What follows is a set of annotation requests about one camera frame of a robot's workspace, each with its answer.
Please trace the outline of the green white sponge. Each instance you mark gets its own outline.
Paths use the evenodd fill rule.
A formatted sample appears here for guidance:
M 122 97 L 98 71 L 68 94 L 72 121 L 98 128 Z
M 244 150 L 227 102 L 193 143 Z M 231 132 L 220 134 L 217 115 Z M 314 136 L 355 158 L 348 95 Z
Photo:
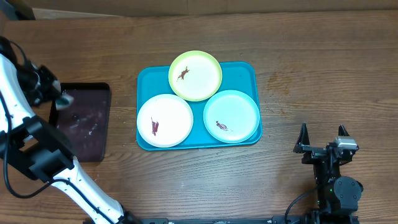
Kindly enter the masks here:
M 55 100 L 56 110 L 64 110 L 74 102 L 74 97 L 63 91 L 61 96 Z

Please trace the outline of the white plate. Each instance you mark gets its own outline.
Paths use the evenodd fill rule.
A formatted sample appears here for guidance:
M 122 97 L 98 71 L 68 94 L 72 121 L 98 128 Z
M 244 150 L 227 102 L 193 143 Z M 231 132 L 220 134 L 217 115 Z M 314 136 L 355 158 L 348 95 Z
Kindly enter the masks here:
M 188 137 L 192 128 L 192 109 L 177 95 L 154 96 L 143 104 L 137 114 L 138 133 L 151 146 L 176 146 Z

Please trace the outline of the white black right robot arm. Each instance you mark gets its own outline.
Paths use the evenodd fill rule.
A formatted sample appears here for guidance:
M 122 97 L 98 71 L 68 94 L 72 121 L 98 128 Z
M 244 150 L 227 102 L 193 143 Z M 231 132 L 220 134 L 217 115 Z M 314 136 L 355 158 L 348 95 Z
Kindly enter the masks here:
M 325 147 L 310 145 L 307 125 L 302 124 L 300 135 L 293 151 L 303 155 L 302 164 L 313 166 L 316 187 L 298 196 L 284 215 L 286 223 L 358 223 L 353 213 L 358 210 L 358 202 L 364 190 L 357 180 L 342 176 L 340 167 L 351 162 L 359 150 L 356 141 L 343 125 L 338 128 L 338 136 Z M 317 193 L 317 209 L 309 210 L 300 218 L 289 218 L 292 206 L 309 194 Z

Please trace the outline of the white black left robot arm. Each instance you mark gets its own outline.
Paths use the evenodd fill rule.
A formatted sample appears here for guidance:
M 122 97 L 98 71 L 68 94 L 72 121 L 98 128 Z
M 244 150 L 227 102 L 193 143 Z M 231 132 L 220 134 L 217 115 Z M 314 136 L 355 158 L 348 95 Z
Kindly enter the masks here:
M 64 109 L 73 99 L 61 91 L 59 80 L 47 67 L 37 67 L 27 58 L 19 64 L 16 47 L 15 42 L 1 37 L 1 159 L 9 193 L 28 199 L 55 187 L 93 223 L 140 223 L 83 170 L 66 135 L 34 113 L 42 103 L 52 101 Z M 44 185 L 27 195 L 17 193 L 9 180 L 9 166 Z

